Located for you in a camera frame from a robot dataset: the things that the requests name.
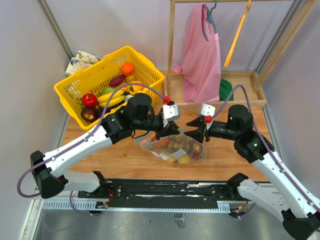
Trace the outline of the brown longan bunch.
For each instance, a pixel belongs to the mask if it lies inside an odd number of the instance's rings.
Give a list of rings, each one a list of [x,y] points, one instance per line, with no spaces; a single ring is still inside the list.
[[[184,150],[186,153],[192,152],[192,139],[185,135],[171,136],[165,150],[169,154],[173,154],[178,150]]]

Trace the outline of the clear zip top bag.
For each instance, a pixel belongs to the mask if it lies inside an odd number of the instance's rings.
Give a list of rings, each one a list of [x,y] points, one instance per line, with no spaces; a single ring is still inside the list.
[[[155,156],[157,160],[168,164],[187,165],[203,160],[207,157],[206,147],[185,135],[184,129],[174,134],[156,139],[155,134],[147,134],[135,140],[135,143],[146,152]]]

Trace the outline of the yellow lemon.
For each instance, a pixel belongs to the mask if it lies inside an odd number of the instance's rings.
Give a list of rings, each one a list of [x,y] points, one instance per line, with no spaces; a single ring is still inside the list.
[[[177,160],[176,160],[176,158],[174,158],[174,157],[169,157],[169,158],[167,158],[166,159],[166,162],[167,163],[170,163],[170,164],[176,164],[177,163]]]

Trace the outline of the peach coloured fruit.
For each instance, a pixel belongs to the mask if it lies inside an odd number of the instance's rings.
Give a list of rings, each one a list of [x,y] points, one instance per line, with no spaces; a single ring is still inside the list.
[[[186,165],[191,162],[191,158],[189,154],[183,154],[177,159],[178,163],[181,165]]]

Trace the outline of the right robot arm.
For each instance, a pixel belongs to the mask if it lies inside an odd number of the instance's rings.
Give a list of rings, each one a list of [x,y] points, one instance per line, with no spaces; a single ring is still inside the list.
[[[242,173],[228,180],[227,196],[248,199],[275,216],[295,240],[307,240],[320,228],[320,200],[308,191],[287,168],[274,146],[257,130],[247,107],[228,109],[227,122],[213,119],[215,107],[203,104],[198,116],[187,123],[185,134],[203,143],[211,137],[234,142],[236,152],[260,170],[279,194],[274,194]]]

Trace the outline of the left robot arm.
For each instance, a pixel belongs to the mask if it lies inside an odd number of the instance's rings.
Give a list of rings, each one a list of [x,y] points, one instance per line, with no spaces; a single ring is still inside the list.
[[[157,138],[178,135],[175,120],[179,117],[179,108],[173,101],[155,114],[151,97],[138,93],[77,139],[46,153],[33,152],[30,156],[32,175],[41,197],[49,199],[63,191],[83,191],[96,198],[103,197],[107,185],[99,171],[83,173],[69,169],[87,156],[131,137],[136,130],[155,132]]]

